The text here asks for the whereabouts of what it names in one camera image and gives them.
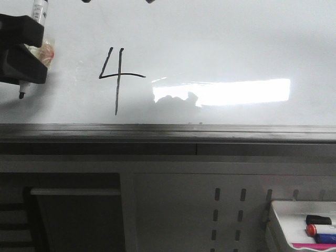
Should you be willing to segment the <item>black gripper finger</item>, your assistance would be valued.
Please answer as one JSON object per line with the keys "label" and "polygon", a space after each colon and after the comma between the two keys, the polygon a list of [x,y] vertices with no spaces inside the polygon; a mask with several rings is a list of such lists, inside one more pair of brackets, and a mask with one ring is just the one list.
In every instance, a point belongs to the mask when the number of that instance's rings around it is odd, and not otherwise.
{"label": "black gripper finger", "polygon": [[24,44],[1,49],[1,82],[45,84],[47,67]]}
{"label": "black gripper finger", "polygon": [[31,17],[1,14],[1,51],[19,45],[41,47],[44,26]]}

